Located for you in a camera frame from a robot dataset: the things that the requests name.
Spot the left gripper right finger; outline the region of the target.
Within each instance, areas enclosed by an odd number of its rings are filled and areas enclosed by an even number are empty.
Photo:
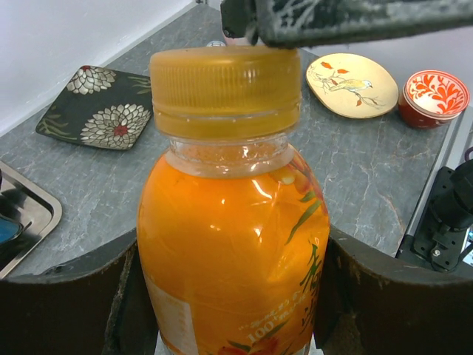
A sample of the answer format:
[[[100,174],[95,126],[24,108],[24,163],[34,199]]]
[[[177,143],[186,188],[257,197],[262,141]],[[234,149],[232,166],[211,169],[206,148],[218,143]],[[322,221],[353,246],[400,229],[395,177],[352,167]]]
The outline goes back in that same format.
[[[332,227],[314,337],[325,354],[471,354],[472,267],[425,269]]]

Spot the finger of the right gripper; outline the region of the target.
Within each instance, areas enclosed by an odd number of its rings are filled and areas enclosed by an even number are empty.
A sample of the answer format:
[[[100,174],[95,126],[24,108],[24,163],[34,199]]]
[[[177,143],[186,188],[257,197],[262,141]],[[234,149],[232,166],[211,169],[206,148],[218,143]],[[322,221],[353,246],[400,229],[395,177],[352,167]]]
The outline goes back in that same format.
[[[273,48],[386,40],[472,25],[471,0],[222,1],[220,10],[228,37]]]

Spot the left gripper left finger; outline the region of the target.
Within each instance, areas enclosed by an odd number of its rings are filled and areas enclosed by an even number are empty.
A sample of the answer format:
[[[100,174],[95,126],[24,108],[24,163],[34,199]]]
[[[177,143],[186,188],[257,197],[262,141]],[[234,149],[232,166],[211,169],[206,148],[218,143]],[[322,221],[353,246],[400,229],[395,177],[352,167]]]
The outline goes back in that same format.
[[[153,354],[157,335],[135,230],[1,280],[2,354]]]

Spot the orange juice bottle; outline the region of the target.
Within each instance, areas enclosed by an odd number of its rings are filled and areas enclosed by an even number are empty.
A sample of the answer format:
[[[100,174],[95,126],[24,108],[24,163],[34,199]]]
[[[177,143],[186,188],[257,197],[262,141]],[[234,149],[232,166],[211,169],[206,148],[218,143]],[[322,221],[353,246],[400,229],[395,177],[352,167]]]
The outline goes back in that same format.
[[[143,275],[168,354],[307,354],[330,221],[290,145],[296,50],[201,47],[151,57],[170,140],[137,214]]]

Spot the clear Pocari Sweat bottle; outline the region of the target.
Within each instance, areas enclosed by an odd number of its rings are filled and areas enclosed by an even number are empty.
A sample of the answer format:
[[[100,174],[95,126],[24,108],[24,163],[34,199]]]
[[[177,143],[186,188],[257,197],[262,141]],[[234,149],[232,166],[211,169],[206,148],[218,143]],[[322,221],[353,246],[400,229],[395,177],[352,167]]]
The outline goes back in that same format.
[[[225,47],[226,43],[223,41],[214,40],[214,41],[208,42],[206,46],[207,47]]]

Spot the pink mug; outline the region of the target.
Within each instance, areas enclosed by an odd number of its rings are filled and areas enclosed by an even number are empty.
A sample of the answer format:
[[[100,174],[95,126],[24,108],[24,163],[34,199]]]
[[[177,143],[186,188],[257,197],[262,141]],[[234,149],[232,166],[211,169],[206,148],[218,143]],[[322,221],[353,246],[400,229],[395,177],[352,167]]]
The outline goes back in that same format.
[[[247,38],[247,31],[233,33],[229,29],[222,30],[223,38],[227,46],[250,46],[252,43]]]

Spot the beige bird plate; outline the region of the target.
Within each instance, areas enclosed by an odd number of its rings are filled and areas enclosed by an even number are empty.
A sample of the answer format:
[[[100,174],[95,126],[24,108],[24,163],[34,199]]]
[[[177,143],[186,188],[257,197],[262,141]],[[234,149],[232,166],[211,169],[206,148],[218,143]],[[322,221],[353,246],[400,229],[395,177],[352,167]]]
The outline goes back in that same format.
[[[324,55],[308,66],[306,81],[323,106],[345,118],[377,118],[398,103],[395,79],[380,64],[361,55]]]

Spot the metal tray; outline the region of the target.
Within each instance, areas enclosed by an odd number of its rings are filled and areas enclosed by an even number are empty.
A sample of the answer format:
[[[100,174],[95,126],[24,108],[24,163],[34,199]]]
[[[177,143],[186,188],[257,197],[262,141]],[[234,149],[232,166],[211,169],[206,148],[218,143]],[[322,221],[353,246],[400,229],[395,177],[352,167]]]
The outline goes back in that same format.
[[[1,216],[21,225],[21,233],[1,244],[1,278],[9,275],[59,224],[56,197],[1,163]]]

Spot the blue star-shaped dish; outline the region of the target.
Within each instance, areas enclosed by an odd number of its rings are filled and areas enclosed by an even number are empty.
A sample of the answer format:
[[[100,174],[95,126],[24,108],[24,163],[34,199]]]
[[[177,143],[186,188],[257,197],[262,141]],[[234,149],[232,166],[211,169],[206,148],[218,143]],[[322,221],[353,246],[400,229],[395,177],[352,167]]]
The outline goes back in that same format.
[[[20,222],[8,217],[0,217],[0,245],[3,246],[16,239],[24,230]]]

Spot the red white patterned bowl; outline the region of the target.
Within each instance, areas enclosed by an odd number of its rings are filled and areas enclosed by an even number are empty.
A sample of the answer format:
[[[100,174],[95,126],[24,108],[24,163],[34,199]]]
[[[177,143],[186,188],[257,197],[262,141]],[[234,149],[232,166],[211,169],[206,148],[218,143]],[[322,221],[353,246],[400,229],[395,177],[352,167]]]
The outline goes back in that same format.
[[[398,101],[405,124],[433,129],[449,124],[470,102],[470,91],[457,77],[440,70],[422,70],[409,77]]]

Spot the black floral rectangular plate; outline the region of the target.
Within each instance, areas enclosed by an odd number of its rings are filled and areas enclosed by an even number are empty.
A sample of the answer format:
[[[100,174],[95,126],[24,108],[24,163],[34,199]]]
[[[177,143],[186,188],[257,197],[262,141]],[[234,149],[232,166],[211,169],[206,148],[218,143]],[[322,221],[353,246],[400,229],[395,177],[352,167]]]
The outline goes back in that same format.
[[[149,77],[83,65],[44,113],[35,132],[77,145],[126,151],[152,117]]]

